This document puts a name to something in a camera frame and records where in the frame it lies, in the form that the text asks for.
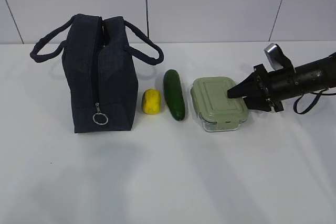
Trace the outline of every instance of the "cucumber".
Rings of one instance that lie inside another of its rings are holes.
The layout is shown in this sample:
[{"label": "cucumber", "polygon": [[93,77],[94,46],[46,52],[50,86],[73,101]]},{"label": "cucumber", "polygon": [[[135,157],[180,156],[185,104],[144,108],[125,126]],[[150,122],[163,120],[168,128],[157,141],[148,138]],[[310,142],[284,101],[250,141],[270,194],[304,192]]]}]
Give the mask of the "cucumber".
[{"label": "cucumber", "polygon": [[170,69],[163,77],[164,99],[171,115],[178,121],[185,117],[185,105],[183,100],[179,73]]}]

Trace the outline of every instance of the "food container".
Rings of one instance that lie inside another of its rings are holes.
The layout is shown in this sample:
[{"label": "food container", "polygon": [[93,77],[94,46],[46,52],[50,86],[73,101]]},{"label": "food container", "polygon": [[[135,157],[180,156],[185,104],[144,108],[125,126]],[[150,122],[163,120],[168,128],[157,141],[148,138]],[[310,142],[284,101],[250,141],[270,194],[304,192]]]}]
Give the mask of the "food container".
[{"label": "food container", "polygon": [[233,131],[248,117],[242,98],[227,98],[227,90],[236,83],[228,77],[196,79],[191,88],[194,109],[202,127],[209,132]]}]

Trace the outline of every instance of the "lemon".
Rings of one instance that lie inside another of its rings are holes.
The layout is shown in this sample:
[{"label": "lemon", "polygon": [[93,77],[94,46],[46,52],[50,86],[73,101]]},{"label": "lemon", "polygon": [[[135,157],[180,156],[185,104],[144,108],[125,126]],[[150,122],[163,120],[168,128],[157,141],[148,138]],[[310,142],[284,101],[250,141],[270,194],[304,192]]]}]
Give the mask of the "lemon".
[{"label": "lemon", "polygon": [[159,90],[148,89],[142,97],[142,111],[149,115],[155,115],[160,112],[161,94]]}]

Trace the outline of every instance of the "bag handle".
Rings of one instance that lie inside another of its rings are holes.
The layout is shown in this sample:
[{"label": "bag handle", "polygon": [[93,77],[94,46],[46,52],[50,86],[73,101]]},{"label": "bag handle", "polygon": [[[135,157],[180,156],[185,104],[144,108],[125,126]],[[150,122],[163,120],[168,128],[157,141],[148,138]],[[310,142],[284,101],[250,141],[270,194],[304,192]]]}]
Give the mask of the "bag handle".
[{"label": "bag handle", "polygon": [[149,64],[149,65],[157,65],[160,64],[163,61],[163,51],[160,47],[158,47],[156,44],[154,44],[140,29],[138,29],[135,25],[127,22],[124,20],[124,24],[134,32],[136,36],[138,36],[143,42],[154,48],[159,53],[159,57],[157,59],[149,57],[148,55],[144,54],[143,52],[125,45],[125,51],[129,52],[131,55],[137,57],[139,60],[142,60],[143,62]]},{"label": "bag handle", "polygon": [[31,51],[30,57],[34,61],[36,61],[37,63],[41,63],[41,62],[44,62],[46,60],[50,60],[50,59],[58,56],[62,52],[63,48],[65,47],[65,45],[67,43],[66,40],[62,41],[54,52],[51,52],[51,53],[46,54],[46,55],[38,55],[38,52],[40,52],[40,50],[46,44],[48,44],[48,42],[51,41],[56,35],[58,35],[60,32],[64,31],[69,26],[71,26],[74,18],[75,18],[75,16],[72,16],[72,18],[68,22],[66,22],[64,25],[62,25],[61,27],[58,27],[54,31],[47,34],[44,38],[40,39],[38,41],[38,43],[36,43],[36,45],[34,46],[33,50]]}]

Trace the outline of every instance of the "white table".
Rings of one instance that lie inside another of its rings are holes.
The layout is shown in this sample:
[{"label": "white table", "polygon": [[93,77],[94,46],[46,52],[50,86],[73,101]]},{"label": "white table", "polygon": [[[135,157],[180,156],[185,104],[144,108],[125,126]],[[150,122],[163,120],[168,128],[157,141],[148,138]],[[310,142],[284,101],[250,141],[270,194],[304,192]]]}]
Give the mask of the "white table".
[{"label": "white table", "polygon": [[[234,132],[195,121],[193,81],[271,70],[268,44],[160,44],[162,64],[134,59],[139,98],[176,69],[187,119],[174,121],[165,105],[145,115],[139,99],[132,131],[89,134],[73,133],[60,58],[38,65],[32,45],[1,45],[0,223],[336,223],[336,98],[307,115],[287,100],[284,112],[250,113]],[[336,51],[336,41],[279,44],[295,66]]]}]

